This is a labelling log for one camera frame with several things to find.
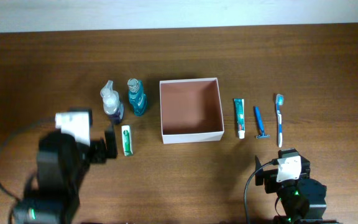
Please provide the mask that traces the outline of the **clear spray bottle purple liquid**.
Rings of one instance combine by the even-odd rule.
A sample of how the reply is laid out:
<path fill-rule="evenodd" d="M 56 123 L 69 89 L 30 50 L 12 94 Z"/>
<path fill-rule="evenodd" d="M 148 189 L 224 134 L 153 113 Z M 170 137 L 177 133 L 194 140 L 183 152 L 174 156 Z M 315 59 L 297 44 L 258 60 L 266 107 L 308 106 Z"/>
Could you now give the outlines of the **clear spray bottle purple liquid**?
<path fill-rule="evenodd" d="M 108 80 L 101 89 L 100 95 L 103 100 L 104 112 L 112 124 L 120 124 L 124 117 L 124 104 L 121 101 L 119 93 L 113 88 L 114 82 Z"/>

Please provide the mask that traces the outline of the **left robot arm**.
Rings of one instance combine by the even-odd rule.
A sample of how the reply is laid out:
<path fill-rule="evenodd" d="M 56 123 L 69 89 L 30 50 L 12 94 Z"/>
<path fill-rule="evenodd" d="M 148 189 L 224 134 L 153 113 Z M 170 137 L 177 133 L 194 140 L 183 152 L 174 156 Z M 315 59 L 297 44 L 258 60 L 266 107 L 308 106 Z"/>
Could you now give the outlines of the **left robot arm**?
<path fill-rule="evenodd" d="M 55 115 L 55 130 L 39 140 L 36 173 L 12 209 L 15 223 L 71 223 L 90 165 L 105 164 L 117 156 L 109 136 L 90 138 L 92 125 L 89 108 L 72 108 Z"/>

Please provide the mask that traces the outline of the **green white small box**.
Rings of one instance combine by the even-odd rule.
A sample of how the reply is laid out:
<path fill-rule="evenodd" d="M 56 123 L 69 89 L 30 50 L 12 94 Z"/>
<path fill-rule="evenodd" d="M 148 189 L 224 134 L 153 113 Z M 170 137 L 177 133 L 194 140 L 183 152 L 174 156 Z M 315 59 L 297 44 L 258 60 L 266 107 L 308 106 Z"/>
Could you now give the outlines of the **green white small box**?
<path fill-rule="evenodd" d="M 124 155 L 133 156 L 132 150 L 132 136 L 131 136 L 131 127 L 129 125 L 121 126 L 121 134 L 122 134 L 122 146 Z"/>

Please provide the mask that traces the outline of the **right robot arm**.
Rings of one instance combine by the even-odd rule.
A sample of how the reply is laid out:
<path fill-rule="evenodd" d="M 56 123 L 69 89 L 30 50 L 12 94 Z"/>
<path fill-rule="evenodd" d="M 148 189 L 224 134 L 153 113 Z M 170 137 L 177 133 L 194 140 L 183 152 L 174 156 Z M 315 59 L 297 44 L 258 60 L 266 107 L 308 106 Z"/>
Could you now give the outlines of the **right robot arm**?
<path fill-rule="evenodd" d="M 267 194 L 276 194 L 284 215 L 276 215 L 274 223 L 322 223 L 326 210 L 327 187 L 310 177 L 310 161 L 294 149 L 278 151 L 271 165 L 264 170 L 255 158 L 255 184 L 263 185 Z"/>

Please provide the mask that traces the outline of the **teal mouthwash bottle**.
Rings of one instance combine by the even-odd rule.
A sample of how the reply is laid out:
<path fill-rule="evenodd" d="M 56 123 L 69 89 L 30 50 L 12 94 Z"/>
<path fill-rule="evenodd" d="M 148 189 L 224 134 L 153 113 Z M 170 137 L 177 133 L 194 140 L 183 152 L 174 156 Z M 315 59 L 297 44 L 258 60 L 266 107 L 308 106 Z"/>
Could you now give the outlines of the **teal mouthwash bottle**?
<path fill-rule="evenodd" d="M 142 116 L 147 109 L 147 95 L 141 80 L 131 78 L 127 82 L 129 103 L 136 116 Z"/>

